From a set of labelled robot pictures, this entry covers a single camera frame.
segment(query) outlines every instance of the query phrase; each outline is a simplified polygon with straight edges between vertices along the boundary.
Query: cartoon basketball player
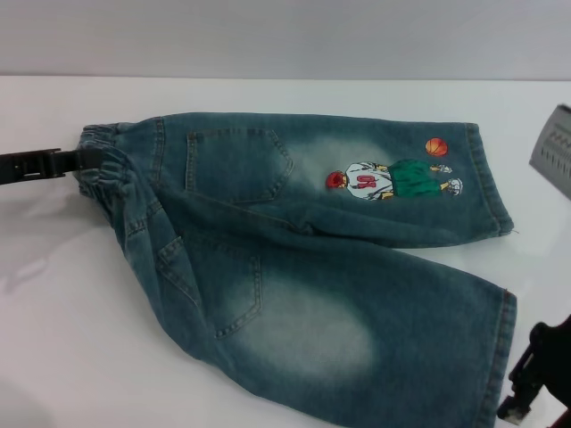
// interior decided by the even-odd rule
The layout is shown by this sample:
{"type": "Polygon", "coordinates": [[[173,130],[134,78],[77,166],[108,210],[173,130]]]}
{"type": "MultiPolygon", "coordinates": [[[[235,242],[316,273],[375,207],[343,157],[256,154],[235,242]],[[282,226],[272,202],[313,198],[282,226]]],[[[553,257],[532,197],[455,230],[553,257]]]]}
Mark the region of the cartoon basketball player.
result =
{"type": "Polygon", "coordinates": [[[451,173],[445,165],[430,165],[420,160],[399,160],[390,167],[374,162],[353,163],[346,172],[335,171],[327,176],[328,188],[347,188],[353,196],[368,201],[462,193],[462,182],[451,178],[441,183],[431,172],[451,173]]]}

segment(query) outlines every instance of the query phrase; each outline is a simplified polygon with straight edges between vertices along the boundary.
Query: sneaker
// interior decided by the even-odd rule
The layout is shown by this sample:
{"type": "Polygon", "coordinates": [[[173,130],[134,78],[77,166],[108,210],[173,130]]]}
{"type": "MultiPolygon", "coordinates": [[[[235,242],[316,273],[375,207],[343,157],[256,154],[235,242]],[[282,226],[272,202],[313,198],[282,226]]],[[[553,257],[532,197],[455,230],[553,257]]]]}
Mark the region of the sneaker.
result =
{"type": "Polygon", "coordinates": [[[436,165],[436,166],[440,168],[440,172],[446,172],[448,174],[452,172],[452,168],[447,167],[446,165],[436,165]]]}
{"type": "Polygon", "coordinates": [[[464,185],[459,178],[451,178],[448,180],[448,185],[448,192],[452,193],[454,196],[458,196],[462,193],[464,185]]]}

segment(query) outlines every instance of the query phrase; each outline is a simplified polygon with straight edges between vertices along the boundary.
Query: jeans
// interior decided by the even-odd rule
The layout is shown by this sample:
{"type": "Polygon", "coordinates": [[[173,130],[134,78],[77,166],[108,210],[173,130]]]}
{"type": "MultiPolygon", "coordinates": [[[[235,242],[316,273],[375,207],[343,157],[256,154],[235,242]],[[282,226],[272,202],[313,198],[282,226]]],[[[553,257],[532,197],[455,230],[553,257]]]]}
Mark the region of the jeans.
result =
{"type": "Polygon", "coordinates": [[[515,297],[393,249],[510,232],[477,125],[188,113],[79,147],[103,151],[81,192],[189,355],[333,424],[493,426],[515,297]]]}

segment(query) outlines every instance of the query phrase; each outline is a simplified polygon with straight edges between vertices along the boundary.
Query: faded denim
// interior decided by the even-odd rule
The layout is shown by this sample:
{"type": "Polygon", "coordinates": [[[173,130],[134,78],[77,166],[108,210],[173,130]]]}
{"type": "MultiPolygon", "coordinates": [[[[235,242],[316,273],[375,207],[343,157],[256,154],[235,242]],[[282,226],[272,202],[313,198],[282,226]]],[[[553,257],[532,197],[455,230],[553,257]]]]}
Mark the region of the faded denim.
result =
{"type": "Polygon", "coordinates": [[[188,113],[79,146],[104,151],[81,191],[192,357],[333,424],[493,426],[515,297],[393,249],[512,229],[476,125],[188,113]]]}

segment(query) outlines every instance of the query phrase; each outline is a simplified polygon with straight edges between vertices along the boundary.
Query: white jersey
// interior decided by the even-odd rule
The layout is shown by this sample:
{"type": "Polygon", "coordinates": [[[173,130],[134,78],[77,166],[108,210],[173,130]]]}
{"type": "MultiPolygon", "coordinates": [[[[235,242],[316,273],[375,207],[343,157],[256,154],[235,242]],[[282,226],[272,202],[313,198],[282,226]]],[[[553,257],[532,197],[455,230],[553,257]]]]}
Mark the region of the white jersey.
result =
{"type": "Polygon", "coordinates": [[[388,171],[377,169],[373,162],[353,163],[345,172],[347,190],[353,196],[374,201],[384,192],[393,191],[393,181],[388,171]]]}

